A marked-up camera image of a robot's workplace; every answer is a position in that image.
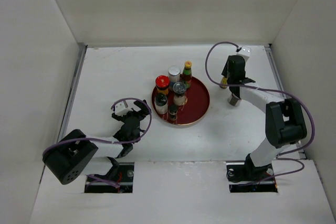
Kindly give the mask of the small brown-cap yellow bottle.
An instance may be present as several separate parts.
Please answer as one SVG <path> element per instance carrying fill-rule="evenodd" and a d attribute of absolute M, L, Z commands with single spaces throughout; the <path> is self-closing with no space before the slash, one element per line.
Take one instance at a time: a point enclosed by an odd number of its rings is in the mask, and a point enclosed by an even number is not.
<path fill-rule="evenodd" d="M 221 81 L 220 81 L 220 87 L 222 89 L 226 89 L 228 85 L 228 78 L 226 76 L 223 76 Z"/>

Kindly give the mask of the black-cap white salt grinder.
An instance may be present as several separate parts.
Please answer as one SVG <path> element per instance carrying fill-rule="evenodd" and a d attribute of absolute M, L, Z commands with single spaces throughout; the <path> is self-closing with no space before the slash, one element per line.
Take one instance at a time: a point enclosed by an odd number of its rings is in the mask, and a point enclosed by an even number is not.
<path fill-rule="evenodd" d="M 163 93 L 158 93 L 154 98 L 154 105 L 156 112 L 160 115 L 164 115 L 168 111 L 167 96 Z"/>

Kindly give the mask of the small black-cap pepper jar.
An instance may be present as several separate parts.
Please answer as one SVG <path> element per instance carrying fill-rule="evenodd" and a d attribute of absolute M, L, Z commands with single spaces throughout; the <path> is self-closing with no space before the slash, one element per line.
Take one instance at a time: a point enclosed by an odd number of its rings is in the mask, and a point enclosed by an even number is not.
<path fill-rule="evenodd" d="M 177 112 L 178 112 L 178 106 L 176 104 L 172 104 L 169 106 L 168 113 L 170 121 L 177 120 Z"/>

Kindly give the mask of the silver-lid brown spice jar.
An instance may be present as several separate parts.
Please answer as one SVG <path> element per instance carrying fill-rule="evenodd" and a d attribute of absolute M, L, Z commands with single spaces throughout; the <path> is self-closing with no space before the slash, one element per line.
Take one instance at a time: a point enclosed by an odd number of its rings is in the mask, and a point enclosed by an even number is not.
<path fill-rule="evenodd" d="M 239 106 L 241 101 L 241 98 L 237 97 L 233 93 L 228 98 L 228 103 L 232 106 Z"/>

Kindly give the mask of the red-lid sauce jar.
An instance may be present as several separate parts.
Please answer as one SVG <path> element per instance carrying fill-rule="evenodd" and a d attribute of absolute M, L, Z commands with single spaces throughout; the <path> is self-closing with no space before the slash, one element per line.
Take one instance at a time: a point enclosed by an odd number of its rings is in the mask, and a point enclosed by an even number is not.
<path fill-rule="evenodd" d="M 155 80 L 155 86 L 158 93 L 162 93 L 164 95 L 168 95 L 170 80 L 168 76 L 160 75 Z"/>

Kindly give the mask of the yellow-cap chili sauce bottle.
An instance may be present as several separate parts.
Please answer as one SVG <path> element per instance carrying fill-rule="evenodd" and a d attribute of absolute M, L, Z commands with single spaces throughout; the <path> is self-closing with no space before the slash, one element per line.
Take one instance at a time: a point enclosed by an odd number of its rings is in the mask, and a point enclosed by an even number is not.
<path fill-rule="evenodd" d="M 191 86 L 192 81 L 192 63 L 190 61 L 186 61 L 184 63 L 184 69 L 182 72 L 181 80 L 186 85 L 186 88 L 188 89 Z"/>

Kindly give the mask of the clear-top white salt grinder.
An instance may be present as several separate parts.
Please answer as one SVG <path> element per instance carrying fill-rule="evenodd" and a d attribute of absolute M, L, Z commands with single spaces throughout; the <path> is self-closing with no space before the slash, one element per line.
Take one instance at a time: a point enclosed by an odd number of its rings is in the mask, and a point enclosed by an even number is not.
<path fill-rule="evenodd" d="M 173 86 L 173 102 L 177 106 L 182 106 L 186 103 L 186 85 L 183 82 L 176 82 Z"/>

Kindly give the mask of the silver-lid blue-band spice jar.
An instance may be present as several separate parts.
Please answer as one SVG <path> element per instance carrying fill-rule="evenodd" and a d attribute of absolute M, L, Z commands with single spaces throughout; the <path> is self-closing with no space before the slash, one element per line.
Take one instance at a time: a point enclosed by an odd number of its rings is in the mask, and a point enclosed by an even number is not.
<path fill-rule="evenodd" d="M 168 77 L 170 80 L 170 83 L 176 83 L 179 82 L 181 75 L 181 70 L 178 66 L 171 66 L 168 69 Z"/>

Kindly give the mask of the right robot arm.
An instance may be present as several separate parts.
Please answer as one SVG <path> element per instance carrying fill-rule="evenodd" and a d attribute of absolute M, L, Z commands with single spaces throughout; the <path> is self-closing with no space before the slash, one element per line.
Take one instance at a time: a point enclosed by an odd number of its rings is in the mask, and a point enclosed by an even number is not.
<path fill-rule="evenodd" d="M 300 103 L 284 99 L 262 90 L 254 80 L 246 77 L 246 61 L 240 55 L 228 57 L 222 75 L 229 85 L 228 102 L 238 106 L 245 100 L 265 114 L 265 139 L 242 165 L 227 165 L 230 181 L 259 179 L 271 168 L 272 160 L 289 145 L 307 136 L 307 128 Z"/>

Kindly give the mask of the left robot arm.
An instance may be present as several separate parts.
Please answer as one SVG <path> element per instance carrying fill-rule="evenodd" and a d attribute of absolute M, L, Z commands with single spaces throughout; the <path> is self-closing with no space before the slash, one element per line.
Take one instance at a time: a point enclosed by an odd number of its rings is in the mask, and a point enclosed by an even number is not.
<path fill-rule="evenodd" d="M 112 136 L 97 138 L 85 135 L 75 129 L 60 142 L 46 148 L 43 152 L 45 166 L 56 176 L 61 184 L 74 181 L 86 168 L 92 158 L 106 157 L 99 174 L 88 174 L 93 182 L 101 182 L 119 188 L 114 182 L 118 175 L 118 158 L 125 157 L 133 150 L 133 145 L 141 140 L 149 129 L 140 129 L 140 122 L 152 112 L 145 100 L 124 98 L 115 102 L 111 109 L 112 118 L 122 122 L 120 129 Z"/>

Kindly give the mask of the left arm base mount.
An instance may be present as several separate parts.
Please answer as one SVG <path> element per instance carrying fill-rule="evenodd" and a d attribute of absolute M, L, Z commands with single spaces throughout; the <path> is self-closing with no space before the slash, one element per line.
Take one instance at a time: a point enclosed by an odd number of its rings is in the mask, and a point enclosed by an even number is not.
<path fill-rule="evenodd" d="M 84 193 L 87 194 L 127 194 L 133 192 L 134 163 L 119 163 L 107 157 L 110 169 L 102 174 L 92 174 L 86 178 Z"/>

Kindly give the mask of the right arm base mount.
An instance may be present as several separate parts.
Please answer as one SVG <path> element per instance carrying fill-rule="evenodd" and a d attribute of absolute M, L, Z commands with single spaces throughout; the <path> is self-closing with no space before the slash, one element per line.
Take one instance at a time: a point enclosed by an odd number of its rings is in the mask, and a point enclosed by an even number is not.
<path fill-rule="evenodd" d="M 277 193 L 277 184 L 271 164 L 254 169 L 251 173 L 244 163 L 227 163 L 226 177 L 231 193 Z"/>

